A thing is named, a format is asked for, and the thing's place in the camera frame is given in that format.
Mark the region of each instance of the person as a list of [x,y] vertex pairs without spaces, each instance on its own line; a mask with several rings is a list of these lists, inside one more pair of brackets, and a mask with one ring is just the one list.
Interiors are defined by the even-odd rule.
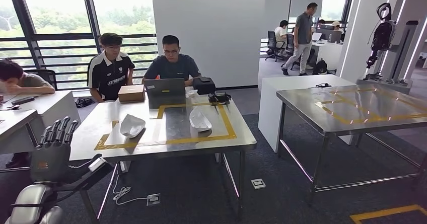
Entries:
[[181,47],[176,36],[166,35],[162,39],[162,45],[164,55],[153,60],[144,75],[143,82],[160,76],[164,79],[184,78],[185,86],[192,86],[193,79],[201,76],[194,59],[179,53]]
[[115,101],[122,86],[133,85],[135,65],[128,54],[120,51],[122,41],[115,33],[105,33],[99,38],[104,50],[88,66],[88,87],[97,102]]
[[344,33],[344,30],[339,27],[339,22],[338,21],[334,21],[332,23],[332,25],[334,26],[334,31],[340,31],[341,33]]
[[316,13],[317,3],[310,3],[307,9],[297,17],[294,31],[294,55],[291,56],[282,66],[282,71],[285,76],[288,76],[288,68],[298,60],[300,60],[300,76],[306,76],[306,64],[310,55],[311,37],[312,37],[312,22],[313,15]]
[[286,45],[286,27],[288,26],[288,22],[286,20],[282,20],[278,27],[275,28],[274,34],[276,35],[276,47],[284,48]]
[[[0,82],[4,84],[7,94],[51,94],[55,88],[36,74],[25,73],[17,63],[9,59],[0,60]],[[6,168],[29,165],[28,153],[15,153],[6,163]]]

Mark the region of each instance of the hand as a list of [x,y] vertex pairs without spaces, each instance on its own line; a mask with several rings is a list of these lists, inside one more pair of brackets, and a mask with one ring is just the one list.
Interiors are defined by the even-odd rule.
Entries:
[[15,84],[6,84],[6,90],[10,94],[19,94],[22,92],[22,87]]

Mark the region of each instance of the hair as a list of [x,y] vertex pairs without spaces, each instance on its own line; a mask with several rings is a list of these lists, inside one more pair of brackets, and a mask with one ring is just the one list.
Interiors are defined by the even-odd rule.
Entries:
[[99,37],[101,45],[121,45],[123,38],[115,33],[105,33]]
[[283,28],[283,26],[287,26],[289,23],[286,20],[282,20],[280,22],[280,26]]
[[313,8],[315,8],[315,7],[317,7],[317,3],[309,3],[309,4],[307,5],[307,9],[313,9]]
[[173,35],[166,35],[162,39],[162,44],[177,44],[179,46],[179,39]]
[[10,59],[0,59],[0,80],[7,81],[10,78],[20,79],[24,74],[24,70],[17,63]]

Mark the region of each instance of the cardboard box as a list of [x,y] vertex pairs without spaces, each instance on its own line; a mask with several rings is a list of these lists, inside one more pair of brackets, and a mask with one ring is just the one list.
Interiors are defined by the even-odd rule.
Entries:
[[143,102],[144,100],[144,85],[123,86],[120,88],[120,102]]

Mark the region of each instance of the gray shirt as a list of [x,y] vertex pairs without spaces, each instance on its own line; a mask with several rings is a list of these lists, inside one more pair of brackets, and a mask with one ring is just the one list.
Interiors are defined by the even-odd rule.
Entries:
[[36,74],[25,74],[20,87],[52,87],[47,81]]
[[155,79],[157,76],[162,79],[184,78],[187,81],[189,76],[194,78],[199,75],[200,71],[194,59],[188,55],[179,54],[178,61],[175,63],[169,62],[164,55],[155,58],[144,77],[150,80]]
[[311,42],[312,16],[302,13],[297,17],[295,27],[298,27],[298,44],[309,44]]

